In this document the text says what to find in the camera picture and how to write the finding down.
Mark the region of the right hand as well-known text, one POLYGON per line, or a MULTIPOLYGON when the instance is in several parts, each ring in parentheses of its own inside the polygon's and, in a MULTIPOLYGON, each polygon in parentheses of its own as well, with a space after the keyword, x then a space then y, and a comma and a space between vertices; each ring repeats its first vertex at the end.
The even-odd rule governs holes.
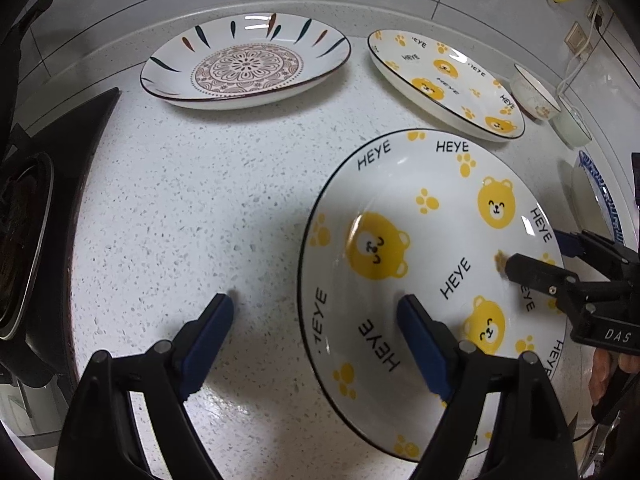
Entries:
POLYGON ((596 349, 593 352, 591 376, 588 382, 591 402, 597 405, 604 396, 608 382, 613 374, 614 367, 623 368, 624 358, 617 358, 611 352, 604 349, 596 349))

